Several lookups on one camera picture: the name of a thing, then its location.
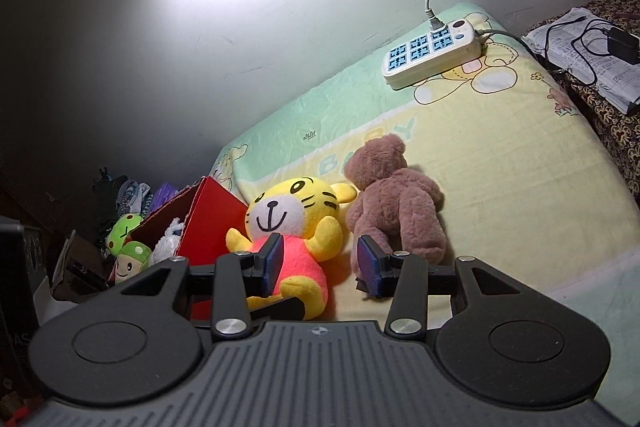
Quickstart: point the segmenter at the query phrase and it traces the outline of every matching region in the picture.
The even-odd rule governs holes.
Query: plug
[[[427,17],[429,19],[429,24],[431,25],[432,32],[437,31],[440,28],[444,28],[444,22],[436,17],[436,14],[433,13],[433,10],[431,8],[425,10],[424,12],[427,14]]]

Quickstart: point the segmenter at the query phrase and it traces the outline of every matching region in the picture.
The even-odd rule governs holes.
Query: metal screw
[[[216,322],[216,330],[223,335],[235,335],[246,329],[246,323],[240,319],[222,319]]]
[[[398,335],[412,335],[422,328],[420,322],[415,319],[396,319],[389,324],[389,329]]]

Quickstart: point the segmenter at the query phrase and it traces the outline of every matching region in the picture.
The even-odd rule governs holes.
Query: papers
[[[575,78],[585,84],[593,82],[593,71],[585,60],[572,49],[571,41],[584,31],[586,25],[597,19],[593,13],[585,8],[573,8],[569,13],[560,17],[551,25],[575,20],[581,16],[586,19],[574,24],[567,24],[553,28],[549,32],[548,59],[559,68],[568,70]],[[534,52],[545,55],[546,31],[549,26],[541,26],[524,37],[524,41]],[[610,28],[608,23],[591,23],[590,27]],[[583,38],[587,48],[595,53],[607,53],[607,38],[600,32],[589,32]],[[627,114],[640,103],[640,64],[632,66],[624,60],[616,57],[597,57],[590,54],[584,46],[577,41],[576,49],[589,61],[591,67],[598,75],[595,89],[608,100],[615,108]]]

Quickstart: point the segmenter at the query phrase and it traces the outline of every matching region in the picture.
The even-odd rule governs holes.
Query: plush toy face
[[[319,178],[293,178],[263,192],[249,205],[246,230],[251,241],[273,232],[309,239],[324,216],[338,217],[338,205],[356,197],[355,188]]]
[[[129,232],[135,229],[135,227],[140,223],[142,223],[142,217],[140,217],[140,214],[125,214],[116,221],[116,224],[113,225],[113,228],[105,241],[107,248],[112,255],[120,253],[120,249],[122,248],[122,244],[127,238],[127,235],[129,235]]]
[[[344,175],[360,190],[406,167],[404,142],[396,134],[369,140],[344,165]]]
[[[116,284],[140,273],[151,256],[151,249],[138,241],[129,241],[116,257]]]

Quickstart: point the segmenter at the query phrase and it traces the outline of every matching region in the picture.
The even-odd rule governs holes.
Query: teddy bear leg
[[[324,311],[326,302],[322,298],[320,285],[304,275],[292,275],[280,282],[280,295],[286,299],[297,297],[305,304],[305,320],[318,317]]]
[[[361,216],[353,229],[353,246],[351,247],[351,269],[356,273],[358,272],[358,238],[361,235],[370,235],[384,253],[393,252],[386,234],[376,227],[366,215]]]
[[[399,220],[402,248],[431,264],[442,261],[447,237],[430,195],[418,187],[404,188],[400,193]]]

